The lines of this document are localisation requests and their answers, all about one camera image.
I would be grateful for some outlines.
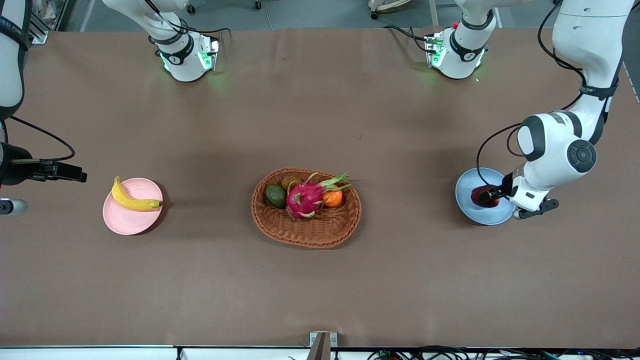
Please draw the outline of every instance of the pink plate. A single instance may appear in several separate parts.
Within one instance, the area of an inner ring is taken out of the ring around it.
[[[162,201],[162,192],[156,183],[149,179],[135,177],[122,181],[122,187],[134,199],[157,199]],[[116,234],[135,235],[147,230],[160,216],[162,206],[153,211],[128,210],[116,203],[111,192],[104,201],[102,217],[104,223]]]

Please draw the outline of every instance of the shoe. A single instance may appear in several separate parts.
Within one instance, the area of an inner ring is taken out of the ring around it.
[[[398,10],[400,6],[411,2],[411,0],[380,0],[378,3],[378,8],[375,9],[377,12],[392,12],[394,10]],[[369,0],[369,8],[373,6],[373,0]]]

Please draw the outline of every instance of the fruit basket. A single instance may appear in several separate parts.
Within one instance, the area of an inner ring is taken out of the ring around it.
[[[311,219],[296,220],[285,209],[269,204],[264,192],[269,184],[278,184],[285,176],[306,179],[314,170],[281,168],[262,179],[253,191],[251,214],[253,221],[267,237],[276,241],[313,249],[331,249],[344,243],[360,222],[362,205],[353,187],[343,190],[340,205],[323,208]],[[331,179],[335,175],[318,172],[311,183]]]

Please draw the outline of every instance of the black cable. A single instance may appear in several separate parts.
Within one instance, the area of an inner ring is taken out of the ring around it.
[[[4,122],[4,120],[0,120],[0,127],[2,128],[2,134],[3,134],[3,139],[4,139],[4,143],[9,143],[9,134],[6,132],[6,123]]]
[[[415,45],[422,51],[424,51],[425,53],[429,53],[429,54],[435,54],[436,51],[435,50],[427,50],[426,48],[420,46],[420,43],[418,43],[418,39],[415,38],[415,35],[413,34],[413,28],[411,26],[409,26],[409,32],[411,33],[411,37],[413,38],[413,42],[415,42]]]
[[[73,147],[71,147],[71,145],[69,145],[66,141],[62,140],[61,138],[57,137],[56,135],[46,131],[45,129],[42,129],[41,127],[38,127],[36,125],[33,125],[29,122],[26,122],[18,117],[12,116],[11,119],[20,122],[21,124],[27,125],[28,127],[38,130],[39,132],[45,134],[45,135],[49,135],[50,137],[56,139],[57,141],[59,141],[59,143],[61,143],[62,145],[66,146],[69,151],[71,151],[71,154],[67,155],[67,156],[63,156],[62,158],[51,158],[51,159],[41,159],[42,161],[64,161],[64,160],[69,160],[70,158],[73,158],[76,155],[76,151],[74,150]]]
[[[164,21],[168,22],[169,24],[171,24],[172,28],[177,31],[178,33],[180,33],[179,30],[177,30],[176,28],[180,29],[181,31],[195,31],[197,33],[201,33],[201,34],[213,34],[213,33],[219,33],[220,31],[225,31],[227,30],[230,34],[231,34],[231,29],[229,28],[220,28],[217,30],[199,30],[196,28],[193,28],[191,26],[187,26],[184,27],[178,24],[174,24],[171,21],[167,20],[165,17],[162,16],[162,14],[160,13],[160,10],[157,8],[157,6],[151,1],[151,0],[145,0],[145,2],[147,3],[147,5],[149,5],[149,7],[151,8],[151,10],[153,10],[158,16],[160,16],[160,18],[162,18]]]
[[[420,43],[418,43],[418,40],[420,40],[420,41],[424,41],[424,37],[428,37],[428,36],[431,36],[431,35],[433,35],[433,34],[427,34],[427,35],[424,35],[424,37],[418,37],[418,36],[416,36],[416,35],[413,33],[413,27],[411,27],[411,26],[409,26],[409,32],[406,32],[406,31],[405,31],[405,30],[403,30],[402,28],[400,28],[400,27],[398,27],[398,26],[395,26],[395,25],[387,25],[387,26],[383,27],[383,29],[393,29],[393,30],[397,30],[397,31],[399,31],[400,33],[402,33],[404,36],[412,38],[412,39],[413,39],[413,41],[415,42],[415,45],[416,45],[420,50],[424,51],[425,53],[429,53],[429,54],[435,54],[435,53],[436,53],[436,51],[434,51],[434,50],[428,50],[428,49],[426,49],[425,47],[422,47],[422,46],[420,45]]]
[[[580,76],[580,79],[582,80],[582,84],[586,85],[587,81],[586,81],[586,79],[584,77],[584,74],[582,73],[582,69],[577,68],[577,67],[573,66],[572,64],[560,59],[558,56],[555,55],[555,53],[552,53],[551,51],[549,51],[549,49],[547,49],[545,44],[542,42],[542,29],[545,27],[545,24],[549,20],[549,17],[551,17],[551,14],[553,14],[556,11],[556,9],[558,9],[558,7],[560,7],[561,4],[562,4],[562,1],[558,2],[551,9],[551,11],[549,11],[547,16],[545,16],[544,20],[542,20],[542,23],[540,24],[540,27],[538,28],[538,44],[540,45],[542,50],[545,52],[545,54],[551,56],[551,58],[554,59],[556,61],[556,63],[558,63],[558,65],[562,64],[561,66],[563,68],[568,69],[568,70],[572,70],[576,74],[578,74]]]
[[[487,182],[487,180],[485,180],[482,176],[482,174],[480,174],[480,154],[482,153],[482,149],[484,148],[484,146],[486,145],[486,143],[488,143],[492,138],[495,138],[496,136],[502,134],[503,132],[509,130],[509,129],[513,129],[514,127],[518,127],[520,126],[521,123],[517,123],[517,124],[513,124],[513,125],[509,125],[507,127],[505,127],[504,129],[501,129],[499,131],[497,131],[496,133],[494,133],[493,135],[489,136],[483,143],[482,145],[480,145],[480,148],[478,149],[478,153],[476,155],[476,170],[478,172],[478,176],[480,177],[480,179],[482,179],[482,181],[487,184],[488,186],[491,186],[491,188],[494,191],[498,191],[498,189],[496,189],[495,185],[490,184]]]
[[[511,132],[509,133],[509,136],[507,136],[507,150],[511,153],[511,155],[518,156],[519,158],[523,158],[524,154],[518,154],[517,152],[511,150],[511,137],[513,136],[513,134],[516,131],[518,131],[517,127],[515,129],[511,130]]]
[[[569,102],[564,108],[562,108],[562,110],[567,110],[568,108],[570,108],[573,104],[580,100],[581,97],[582,93],[579,93],[571,102]]]
[[[413,36],[412,36],[412,35],[411,35],[411,33],[409,33],[408,31],[404,30],[403,28],[400,28],[399,26],[395,26],[395,25],[387,25],[387,26],[383,26],[382,28],[383,28],[383,29],[392,29],[392,30],[396,30],[396,31],[399,31],[400,33],[402,33],[402,34],[403,34],[404,36],[406,36],[406,37],[413,37],[413,38],[414,38],[414,39],[416,39],[416,40],[424,41],[424,37],[417,37],[417,36],[415,36],[415,35],[413,35]]]

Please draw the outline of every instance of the blue plate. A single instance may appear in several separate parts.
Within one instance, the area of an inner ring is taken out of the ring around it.
[[[504,177],[494,169],[481,167],[480,174],[492,185],[500,185]],[[500,204],[495,208],[484,208],[471,201],[471,191],[478,186],[486,185],[478,176],[476,168],[467,170],[456,184],[456,201],[462,212],[469,219],[483,225],[498,225],[509,220],[516,209],[515,204],[507,199],[500,199]]]

